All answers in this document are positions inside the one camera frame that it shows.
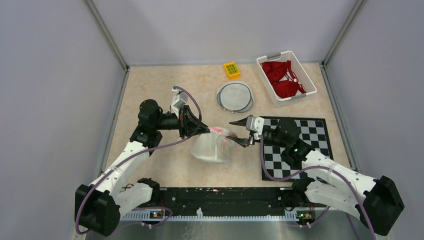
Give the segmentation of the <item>red satin bra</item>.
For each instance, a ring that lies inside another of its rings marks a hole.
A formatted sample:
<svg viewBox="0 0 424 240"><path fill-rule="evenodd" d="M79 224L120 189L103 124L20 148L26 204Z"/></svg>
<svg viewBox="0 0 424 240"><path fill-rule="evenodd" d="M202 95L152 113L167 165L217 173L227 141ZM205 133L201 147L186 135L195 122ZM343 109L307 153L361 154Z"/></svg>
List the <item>red satin bra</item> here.
<svg viewBox="0 0 424 240"><path fill-rule="evenodd" d="M263 62L262 70L278 97L284 99L307 93L293 71L290 60Z"/></svg>

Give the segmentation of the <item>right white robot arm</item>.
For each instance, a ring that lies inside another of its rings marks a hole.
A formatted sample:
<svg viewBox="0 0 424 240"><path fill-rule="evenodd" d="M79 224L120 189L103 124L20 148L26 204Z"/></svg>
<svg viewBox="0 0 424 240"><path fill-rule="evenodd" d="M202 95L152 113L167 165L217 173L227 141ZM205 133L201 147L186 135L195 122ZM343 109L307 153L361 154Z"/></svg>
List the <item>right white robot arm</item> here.
<svg viewBox="0 0 424 240"><path fill-rule="evenodd" d="M325 156L300 138L301 128L292 117L281 117L275 127L263 117L249 115L232 121L249 132L247 138L231 136L230 140L246 148L260 143L262 169L265 170L264 147L283 148L283 160L298 170L286 181L301 173L315 176L305 186L293 192L299 206L322 204L351 215L367 227L372 236L387 236L405 208L395 182L383 175L380 178L361 174Z"/></svg>

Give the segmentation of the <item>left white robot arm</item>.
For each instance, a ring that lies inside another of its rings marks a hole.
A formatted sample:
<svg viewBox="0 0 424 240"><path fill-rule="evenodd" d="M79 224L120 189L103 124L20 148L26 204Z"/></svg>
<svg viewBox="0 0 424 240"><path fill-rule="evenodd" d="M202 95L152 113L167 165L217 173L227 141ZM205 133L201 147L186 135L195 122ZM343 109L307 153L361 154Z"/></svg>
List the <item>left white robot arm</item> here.
<svg viewBox="0 0 424 240"><path fill-rule="evenodd" d="M102 236L110 236L122 216L141 204L154 207L160 202L160 193L145 180L137 182L128 190L122 190L134 171L155 150L170 147L160 145L162 130L177 130L180 142L195 135L208 134L210 128L194 116L184 99L177 100L173 112L163 109L153 99L139 106L138 125L116 160L90 185L80 185L75 192L75 230L85 227Z"/></svg>

